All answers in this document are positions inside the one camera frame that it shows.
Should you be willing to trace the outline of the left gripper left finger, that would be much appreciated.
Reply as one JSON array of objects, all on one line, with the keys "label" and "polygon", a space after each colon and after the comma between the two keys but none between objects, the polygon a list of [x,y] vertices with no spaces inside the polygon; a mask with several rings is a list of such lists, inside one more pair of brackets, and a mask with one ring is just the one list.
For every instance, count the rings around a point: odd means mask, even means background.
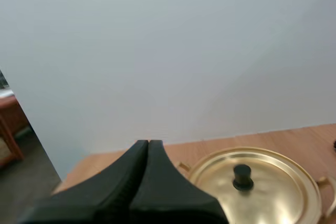
[{"label": "left gripper left finger", "polygon": [[149,142],[138,140],[107,168],[38,202],[21,223],[121,223],[141,183]]}]

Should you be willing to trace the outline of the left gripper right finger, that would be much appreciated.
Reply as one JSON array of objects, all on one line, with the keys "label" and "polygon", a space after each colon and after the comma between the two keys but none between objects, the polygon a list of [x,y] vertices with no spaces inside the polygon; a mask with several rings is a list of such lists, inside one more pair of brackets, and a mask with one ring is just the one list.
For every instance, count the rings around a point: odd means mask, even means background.
[{"label": "left gripper right finger", "polygon": [[228,223],[219,201],[189,182],[161,140],[149,142],[142,181],[129,207],[130,223]]}]

